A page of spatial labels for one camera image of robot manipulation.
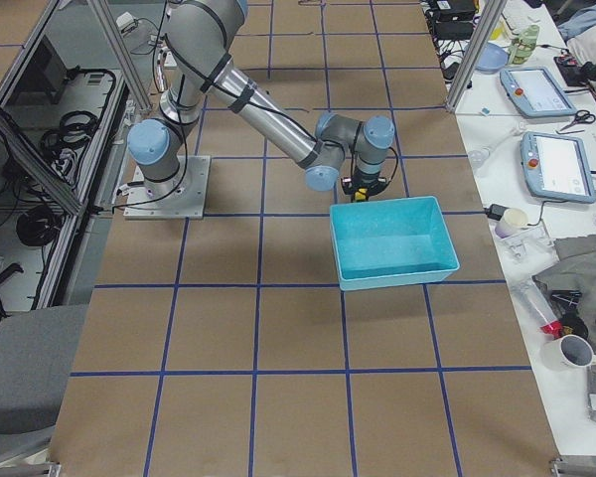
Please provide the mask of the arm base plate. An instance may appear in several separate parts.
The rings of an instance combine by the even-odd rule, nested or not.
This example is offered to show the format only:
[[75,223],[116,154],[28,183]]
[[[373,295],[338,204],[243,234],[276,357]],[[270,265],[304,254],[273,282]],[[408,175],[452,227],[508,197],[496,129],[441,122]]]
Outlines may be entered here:
[[175,220],[204,217],[206,194],[212,159],[208,155],[178,155],[178,174],[164,183],[144,179],[139,166],[133,181],[140,186],[129,189],[129,207],[123,216],[128,220]]

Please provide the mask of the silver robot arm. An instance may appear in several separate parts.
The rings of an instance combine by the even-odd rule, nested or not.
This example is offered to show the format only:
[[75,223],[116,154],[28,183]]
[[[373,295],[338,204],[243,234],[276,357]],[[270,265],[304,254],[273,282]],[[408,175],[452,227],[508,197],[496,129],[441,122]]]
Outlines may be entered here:
[[234,64],[229,48],[245,23],[246,2],[167,1],[164,6],[161,38],[178,69],[161,95],[158,114],[135,124],[127,137],[151,199],[185,187],[188,169],[177,153],[197,124],[207,94],[293,159],[310,189],[340,185],[360,201],[386,189],[390,181],[381,170],[394,138],[389,118],[359,121],[326,112],[308,132]]

